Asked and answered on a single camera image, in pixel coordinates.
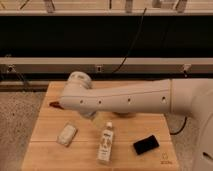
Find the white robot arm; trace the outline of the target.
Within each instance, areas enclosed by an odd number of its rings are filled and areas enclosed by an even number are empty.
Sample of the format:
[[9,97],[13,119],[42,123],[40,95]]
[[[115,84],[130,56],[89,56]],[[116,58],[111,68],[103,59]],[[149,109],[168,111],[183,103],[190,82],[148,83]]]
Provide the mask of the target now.
[[165,79],[93,88],[90,76],[76,71],[70,74],[59,104],[86,118],[97,111],[192,117],[199,124],[192,171],[213,171],[213,79]]

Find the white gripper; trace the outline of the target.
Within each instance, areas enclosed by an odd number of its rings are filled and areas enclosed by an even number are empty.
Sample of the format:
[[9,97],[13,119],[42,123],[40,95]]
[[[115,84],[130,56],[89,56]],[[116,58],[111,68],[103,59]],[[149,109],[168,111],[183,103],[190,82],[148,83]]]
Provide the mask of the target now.
[[98,111],[81,112],[80,115],[89,119],[96,128],[103,128],[106,124],[104,115]]

